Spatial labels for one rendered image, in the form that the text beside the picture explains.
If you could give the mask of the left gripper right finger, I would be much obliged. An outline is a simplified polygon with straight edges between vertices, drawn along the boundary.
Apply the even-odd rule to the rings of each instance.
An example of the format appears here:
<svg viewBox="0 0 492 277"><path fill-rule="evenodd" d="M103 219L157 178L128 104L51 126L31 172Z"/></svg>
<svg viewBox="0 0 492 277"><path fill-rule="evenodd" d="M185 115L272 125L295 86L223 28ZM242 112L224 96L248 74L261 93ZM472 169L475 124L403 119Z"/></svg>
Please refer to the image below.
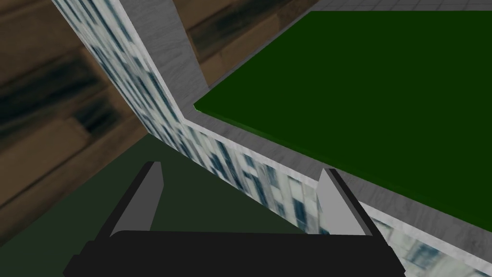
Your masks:
<svg viewBox="0 0 492 277"><path fill-rule="evenodd" d="M361 203L334 168L322 170L316 194L330 234L381 236Z"/></svg>

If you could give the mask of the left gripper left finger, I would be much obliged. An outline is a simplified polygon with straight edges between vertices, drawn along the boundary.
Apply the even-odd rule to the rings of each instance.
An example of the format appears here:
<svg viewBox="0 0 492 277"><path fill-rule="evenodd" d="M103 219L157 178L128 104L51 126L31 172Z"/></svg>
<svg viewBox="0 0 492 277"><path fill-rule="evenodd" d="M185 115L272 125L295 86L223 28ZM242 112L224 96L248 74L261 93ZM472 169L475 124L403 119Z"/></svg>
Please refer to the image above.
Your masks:
<svg viewBox="0 0 492 277"><path fill-rule="evenodd" d="M163 187L161 162L146 162L103 224L99 239L119 231L149 231Z"/></svg>

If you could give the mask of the green flat slab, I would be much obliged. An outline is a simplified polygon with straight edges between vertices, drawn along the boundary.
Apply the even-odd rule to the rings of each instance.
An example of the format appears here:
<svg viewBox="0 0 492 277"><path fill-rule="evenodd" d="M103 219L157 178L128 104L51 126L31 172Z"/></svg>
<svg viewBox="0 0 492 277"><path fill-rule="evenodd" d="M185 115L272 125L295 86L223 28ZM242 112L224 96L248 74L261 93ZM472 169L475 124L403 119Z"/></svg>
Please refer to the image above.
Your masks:
<svg viewBox="0 0 492 277"><path fill-rule="evenodd" d="M194 107L492 232L492 11L310 12Z"/></svg>

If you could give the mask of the grey base with patterned sides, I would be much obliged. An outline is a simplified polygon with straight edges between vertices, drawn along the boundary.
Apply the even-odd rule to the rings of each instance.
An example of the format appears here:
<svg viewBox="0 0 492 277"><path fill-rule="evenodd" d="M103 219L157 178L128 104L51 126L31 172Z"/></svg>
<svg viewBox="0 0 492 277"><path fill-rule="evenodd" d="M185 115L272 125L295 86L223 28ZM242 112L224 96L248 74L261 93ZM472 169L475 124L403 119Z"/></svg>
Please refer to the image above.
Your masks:
<svg viewBox="0 0 492 277"><path fill-rule="evenodd" d="M192 111L208 91L172 0L52 0L146 130L309 233L325 164ZM342 172L407 277L492 277L492 233Z"/></svg>

